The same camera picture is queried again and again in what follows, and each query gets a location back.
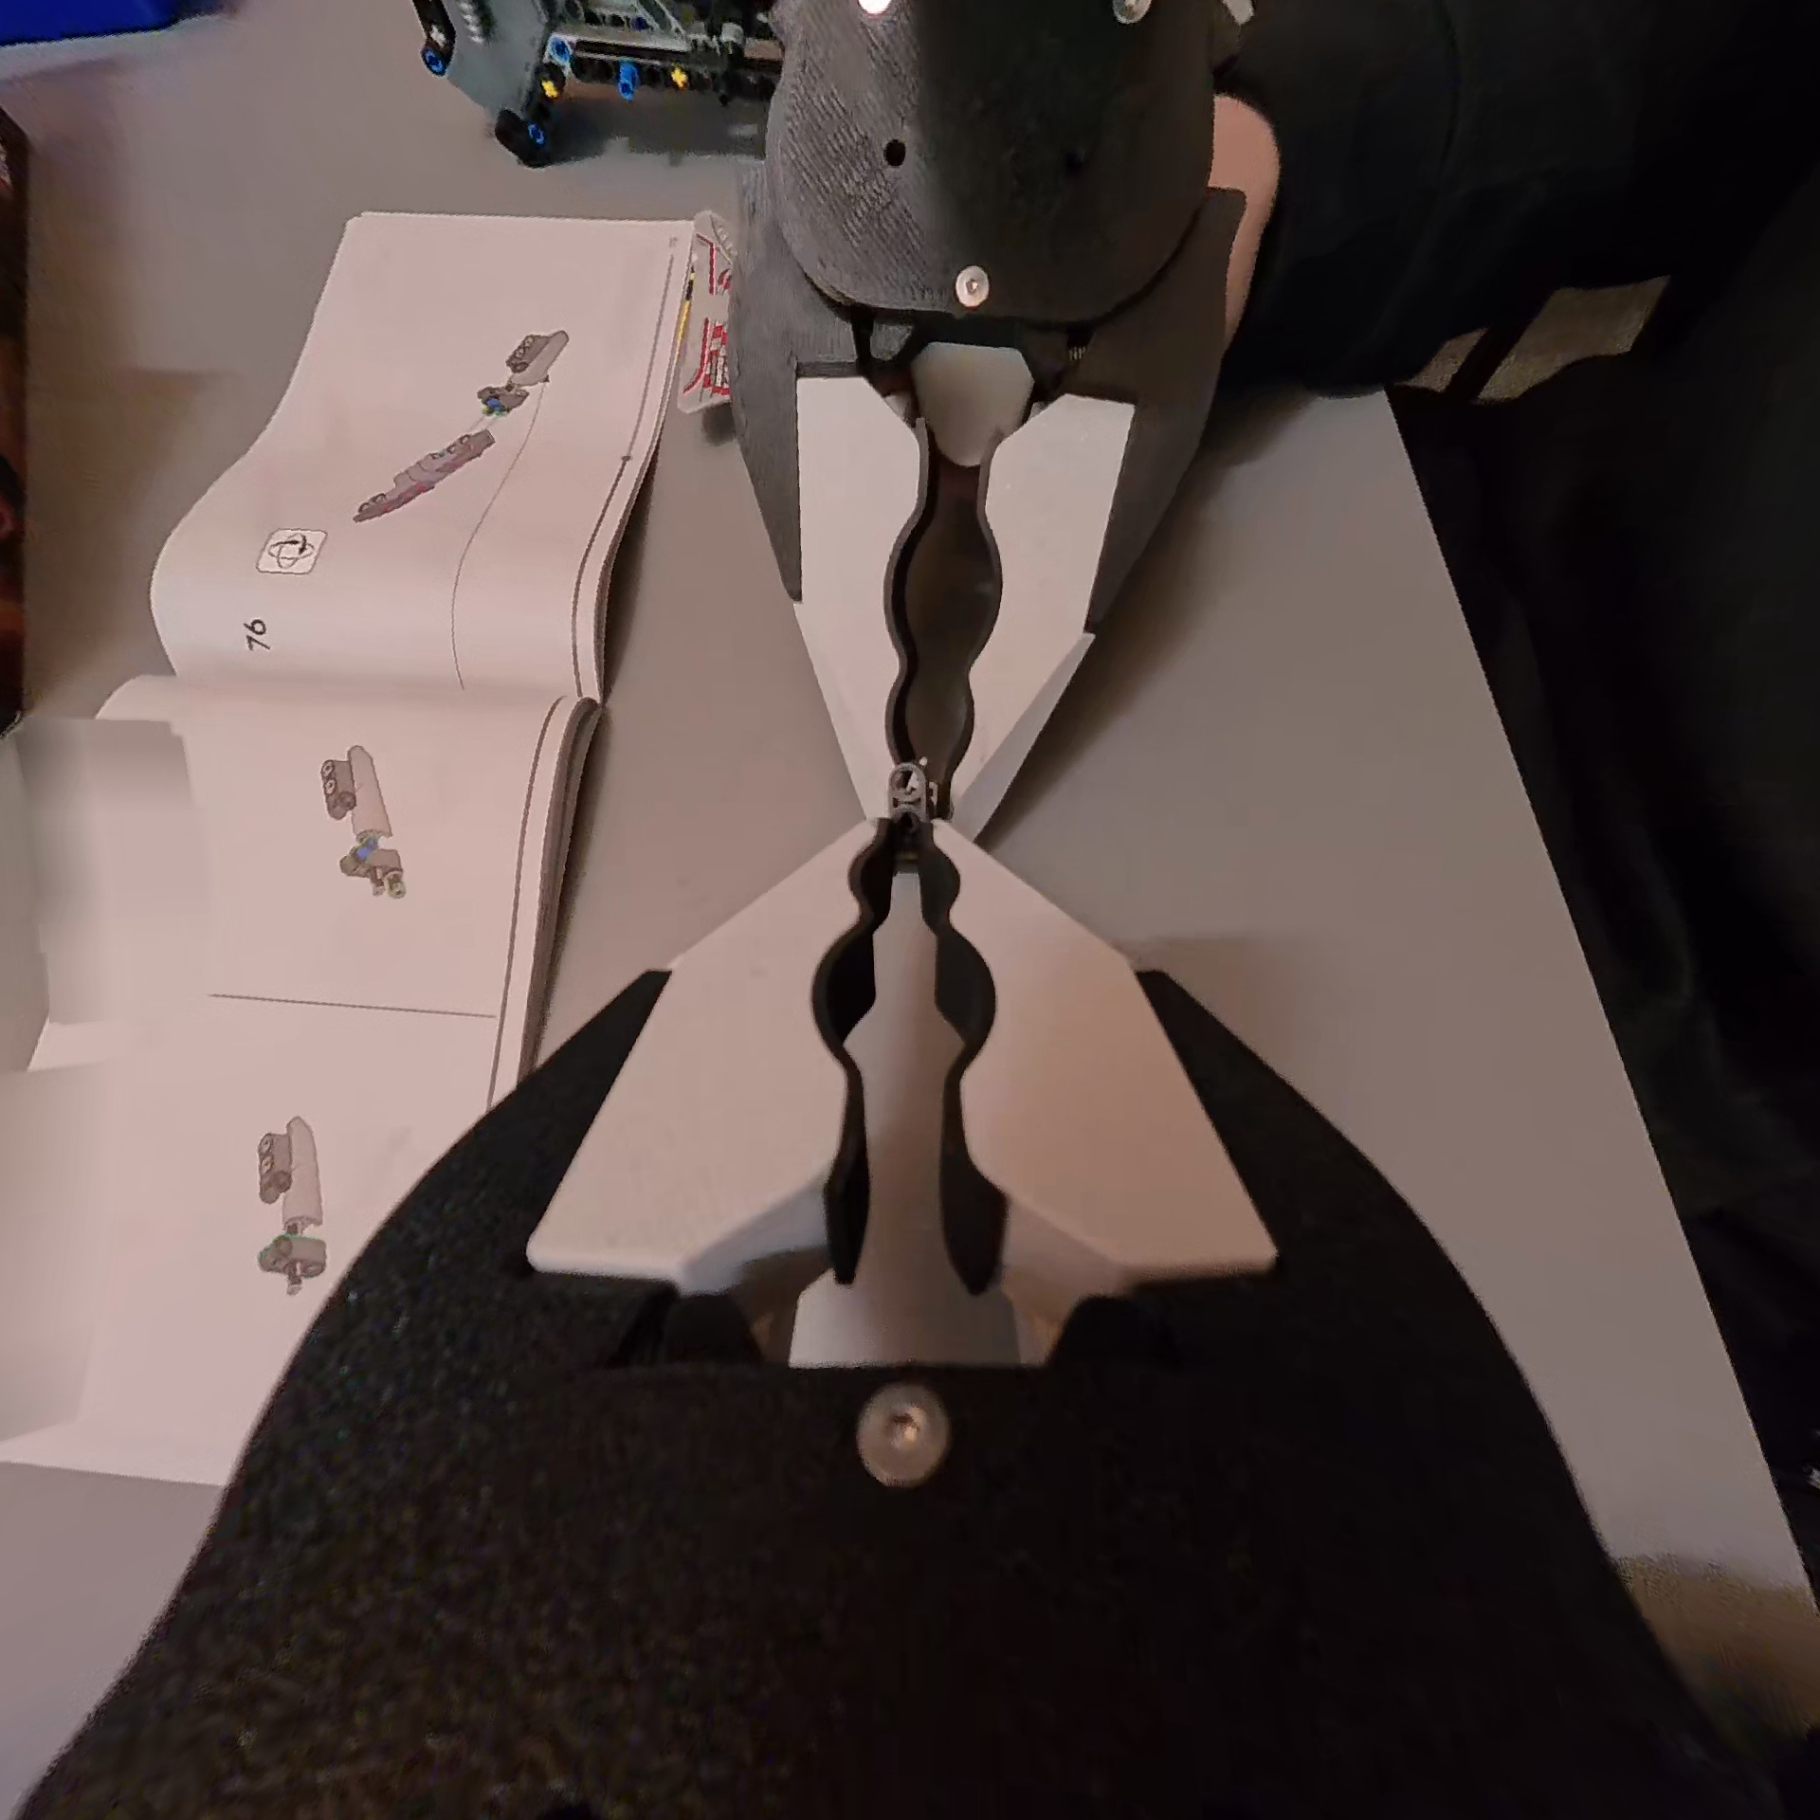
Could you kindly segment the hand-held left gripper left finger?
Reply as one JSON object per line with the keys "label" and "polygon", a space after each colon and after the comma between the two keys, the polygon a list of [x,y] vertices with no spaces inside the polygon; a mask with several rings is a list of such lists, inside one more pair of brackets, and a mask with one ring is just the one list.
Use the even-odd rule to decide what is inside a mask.
{"label": "hand-held left gripper left finger", "polygon": [[862,1075],[900,831],[861,824],[662,975],[529,1244],[542,1273],[851,1282],[872,1214]]}

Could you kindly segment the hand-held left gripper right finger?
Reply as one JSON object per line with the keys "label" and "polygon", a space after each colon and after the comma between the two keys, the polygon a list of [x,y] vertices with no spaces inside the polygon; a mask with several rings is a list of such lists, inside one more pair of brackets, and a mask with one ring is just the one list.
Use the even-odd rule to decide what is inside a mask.
{"label": "hand-held left gripper right finger", "polygon": [[1265,1273],[1277,1245],[1137,974],[950,826],[920,847],[939,1008],[941,1210],[966,1287]]}

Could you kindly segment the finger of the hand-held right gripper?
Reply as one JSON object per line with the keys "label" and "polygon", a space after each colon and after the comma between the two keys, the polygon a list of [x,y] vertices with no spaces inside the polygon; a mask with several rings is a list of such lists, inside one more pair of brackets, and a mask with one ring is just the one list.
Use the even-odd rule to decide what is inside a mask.
{"label": "finger of the hand-held right gripper", "polygon": [[864,378],[797,384],[804,649],[857,810],[889,812],[904,680],[898,579],[927,502],[927,443]]}
{"label": "finger of the hand-held right gripper", "polygon": [[1058,399],[995,439],[981,403],[939,403],[939,450],[976,454],[981,555],[941,559],[929,606],[947,820],[980,838],[1078,672],[1134,407]]}

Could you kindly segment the person's right forearm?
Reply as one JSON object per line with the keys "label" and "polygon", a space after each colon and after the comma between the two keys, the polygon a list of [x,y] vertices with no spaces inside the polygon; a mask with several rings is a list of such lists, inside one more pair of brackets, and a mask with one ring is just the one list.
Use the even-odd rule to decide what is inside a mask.
{"label": "person's right forearm", "polygon": [[1226,371],[1370,392],[1558,288],[1723,269],[1815,166],[1815,2],[1272,2],[1281,185]]}

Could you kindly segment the person's right hand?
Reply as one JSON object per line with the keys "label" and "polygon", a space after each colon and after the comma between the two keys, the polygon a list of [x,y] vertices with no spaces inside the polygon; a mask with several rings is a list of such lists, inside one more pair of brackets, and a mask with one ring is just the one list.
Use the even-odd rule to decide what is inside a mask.
{"label": "person's right hand", "polygon": [[1224,282],[1226,345],[1238,339],[1281,183],[1282,157],[1269,119],[1246,99],[1217,93],[1210,188],[1244,200]]}

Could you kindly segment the clear red-printed plastic bag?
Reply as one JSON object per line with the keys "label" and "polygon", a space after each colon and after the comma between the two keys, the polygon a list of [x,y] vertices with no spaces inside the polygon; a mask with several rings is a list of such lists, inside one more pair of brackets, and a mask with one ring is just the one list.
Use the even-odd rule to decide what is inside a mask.
{"label": "clear red-printed plastic bag", "polygon": [[730,223],[697,212],[691,225],[687,308],[677,356],[674,407],[703,416],[732,399],[732,288],[737,242]]}

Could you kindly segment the grey brick vehicle model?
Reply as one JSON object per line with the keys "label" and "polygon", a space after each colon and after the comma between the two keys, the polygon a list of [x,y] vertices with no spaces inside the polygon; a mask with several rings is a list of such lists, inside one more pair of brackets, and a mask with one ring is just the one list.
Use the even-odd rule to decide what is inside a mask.
{"label": "grey brick vehicle model", "polygon": [[643,91],[769,101],[783,77],[771,4],[414,2],[424,70],[476,104],[523,165],[555,157],[553,117],[573,87],[631,104]]}

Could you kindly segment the open instruction booklet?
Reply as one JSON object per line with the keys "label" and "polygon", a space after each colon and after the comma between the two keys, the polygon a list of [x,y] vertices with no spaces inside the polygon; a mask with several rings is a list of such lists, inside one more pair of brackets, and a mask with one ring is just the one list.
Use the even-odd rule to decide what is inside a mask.
{"label": "open instruction booklet", "polygon": [[683,222],[359,214],[173,528],[170,675],[8,744],[5,1468],[222,1486],[394,1205],[534,1068]]}

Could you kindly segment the person's dark clothing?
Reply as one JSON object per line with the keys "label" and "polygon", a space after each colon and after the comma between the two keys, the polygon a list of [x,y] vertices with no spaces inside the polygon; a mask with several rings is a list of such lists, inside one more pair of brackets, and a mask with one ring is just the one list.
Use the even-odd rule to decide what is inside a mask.
{"label": "person's dark clothing", "polygon": [[1815,1580],[1818,174],[1660,312],[1393,406]]}

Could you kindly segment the blue plastic tray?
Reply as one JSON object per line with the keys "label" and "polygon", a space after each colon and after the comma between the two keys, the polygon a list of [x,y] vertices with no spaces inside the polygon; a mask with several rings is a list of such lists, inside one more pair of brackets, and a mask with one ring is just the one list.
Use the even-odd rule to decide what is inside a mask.
{"label": "blue plastic tray", "polygon": [[2,2],[2,48],[50,48],[170,30],[235,2]]}

